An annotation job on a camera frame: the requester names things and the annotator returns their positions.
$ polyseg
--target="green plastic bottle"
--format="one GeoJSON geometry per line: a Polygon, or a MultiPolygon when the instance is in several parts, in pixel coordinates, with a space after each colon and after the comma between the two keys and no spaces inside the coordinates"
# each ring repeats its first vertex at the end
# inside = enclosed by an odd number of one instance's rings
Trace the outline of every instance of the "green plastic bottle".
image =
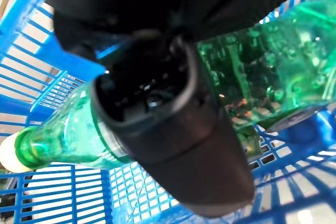
{"type": "MultiPolygon", "coordinates": [[[[336,0],[303,3],[280,18],[197,44],[249,159],[252,125],[278,131],[335,101],[336,0]]],[[[91,109],[88,85],[51,118],[3,141],[0,162],[26,172],[51,162],[112,169],[131,159],[91,109]]]]}
{"type": "Polygon", "coordinates": [[[78,88],[41,126],[16,133],[0,145],[0,162],[21,173],[51,162],[113,169],[132,160],[117,137],[93,113],[89,86],[78,88]]]}
{"type": "Polygon", "coordinates": [[[304,2],[198,49],[238,131],[280,131],[336,99],[336,0],[304,2]]]}

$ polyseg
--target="blue plastic basket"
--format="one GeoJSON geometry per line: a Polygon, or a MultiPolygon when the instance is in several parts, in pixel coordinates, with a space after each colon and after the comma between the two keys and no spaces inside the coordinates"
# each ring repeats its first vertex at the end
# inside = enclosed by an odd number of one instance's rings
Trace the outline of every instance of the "blue plastic basket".
{"type": "MultiPolygon", "coordinates": [[[[287,0],[260,23],[302,1],[287,0]]],[[[63,52],[52,28],[41,24],[50,18],[44,0],[16,0],[0,23],[0,139],[43,122],[73,89],[105,71],[63,52]]],[[[264,155],[250,164],[254,202],[222,218],[192,214],[137,163],[111,171],[52,164],[0,175],[17,182],[0,190],[16,195],[15,204],[0,212],[13,212],[14,223],[335,223],[333,110],[279,134],[260,129],[264,155]]]]}

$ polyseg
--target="bottle neck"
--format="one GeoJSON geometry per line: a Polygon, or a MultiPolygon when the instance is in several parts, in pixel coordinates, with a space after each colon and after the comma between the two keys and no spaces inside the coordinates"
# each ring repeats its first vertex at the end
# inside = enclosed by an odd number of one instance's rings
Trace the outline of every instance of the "bottle neck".
{"type": "Polygon", "coordinates": [[[50,165],[50,153],[46,153],[43,135],[39,127],[31,126],[22,130],[15,140],[16,156],[20,162],[35,170],[50,165]]]}

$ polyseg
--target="bottle cap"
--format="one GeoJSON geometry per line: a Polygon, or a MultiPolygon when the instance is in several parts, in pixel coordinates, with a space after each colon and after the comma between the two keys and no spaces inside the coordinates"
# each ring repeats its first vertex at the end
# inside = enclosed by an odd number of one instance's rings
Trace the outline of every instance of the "bottle cap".
{"type": "Polygon", "coordinates": [[[23,165],[17,158],[15,153],[15,140],[19,132],[7,137],[0,144],[0,163],[2,166],[12,173],[25,173],[32,169],[23,165]]]}

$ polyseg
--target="white bottle cap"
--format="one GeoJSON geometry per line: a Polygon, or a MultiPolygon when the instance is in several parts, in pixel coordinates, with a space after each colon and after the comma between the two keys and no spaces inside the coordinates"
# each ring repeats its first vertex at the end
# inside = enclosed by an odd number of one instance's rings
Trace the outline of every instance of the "white bottle cap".
{"type": "Polygon", "coordinates": [[[9,136],[0,144],[0,163],[12,173],[25,173],[32,169],[23,165],[15,153],[15,140],[19,132],[9,136]]]}

